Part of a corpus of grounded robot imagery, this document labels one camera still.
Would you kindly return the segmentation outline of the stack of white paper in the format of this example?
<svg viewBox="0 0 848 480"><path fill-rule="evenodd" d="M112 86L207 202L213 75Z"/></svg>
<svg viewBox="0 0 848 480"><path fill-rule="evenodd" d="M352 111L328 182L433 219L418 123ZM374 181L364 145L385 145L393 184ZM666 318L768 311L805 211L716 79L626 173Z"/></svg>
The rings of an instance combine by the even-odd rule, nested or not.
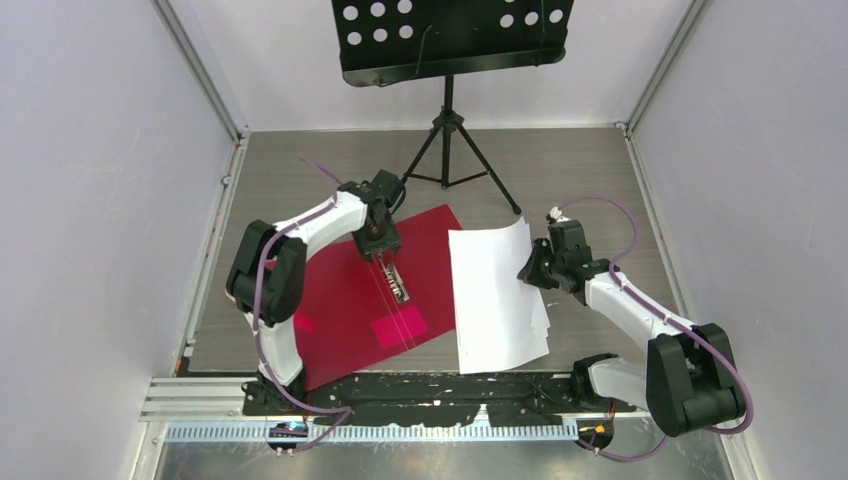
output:
<svg viewBox="0 0 848 480"><path fill-rule="evenodd" d="M524 218L497 229L448 232L459 372L521 367L550 353L541 291L518 279L532 239Z"/></svg>

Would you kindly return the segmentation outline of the red plastic folder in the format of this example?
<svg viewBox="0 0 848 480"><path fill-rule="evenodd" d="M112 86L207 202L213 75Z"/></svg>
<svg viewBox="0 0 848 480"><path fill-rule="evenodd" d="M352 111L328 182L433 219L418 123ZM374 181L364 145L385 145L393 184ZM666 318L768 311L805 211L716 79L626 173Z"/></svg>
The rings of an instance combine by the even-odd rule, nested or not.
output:
<svg viewBox="0 0 848 480"><path fill-rule="evenodd" d="M307 262L293 320L308 390L412 350L455 327L448 232L460 224L447 205L401 221L394 264L410 299L395 313L376 267L343 236Z"/></svg>

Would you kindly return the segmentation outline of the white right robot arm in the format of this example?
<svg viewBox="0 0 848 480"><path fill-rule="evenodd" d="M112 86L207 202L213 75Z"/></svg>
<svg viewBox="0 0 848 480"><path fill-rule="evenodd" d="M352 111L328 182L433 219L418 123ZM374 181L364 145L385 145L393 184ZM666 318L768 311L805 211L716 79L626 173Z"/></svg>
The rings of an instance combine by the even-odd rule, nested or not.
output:
<svg viewBox="0 0 848 480"><path fill-rule="evenodd" d="M612 353L576 361L570 392L580 408L591 411L608 399L622 401L649 412L669 437L745 418L750 394L735 368L727 333L714 323L695 324L671 312L609 260L594 258L579 221L549 217L546 236L533 241L517 277L572 295L611 320L646 355L642 364Z"/></svg>

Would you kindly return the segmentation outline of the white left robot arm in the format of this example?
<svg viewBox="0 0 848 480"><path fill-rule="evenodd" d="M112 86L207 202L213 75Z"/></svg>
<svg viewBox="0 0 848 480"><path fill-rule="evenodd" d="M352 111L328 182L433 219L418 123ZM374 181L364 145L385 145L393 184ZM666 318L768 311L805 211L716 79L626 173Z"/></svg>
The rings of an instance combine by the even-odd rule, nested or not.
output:
<svg viewBox="0 0 848 480"><path fill-rule="evenodd" d="M402 180L380 170L370 181L337 183L328 199L298 216L246 228L225 290L250 325L258 372L271 383L268 400L280 412L298 412L307 398L293 317L314 254L350 235L360 257L376 267L390 312L409 300L394 264L402 240L392 217L405 196Z"/></svg>

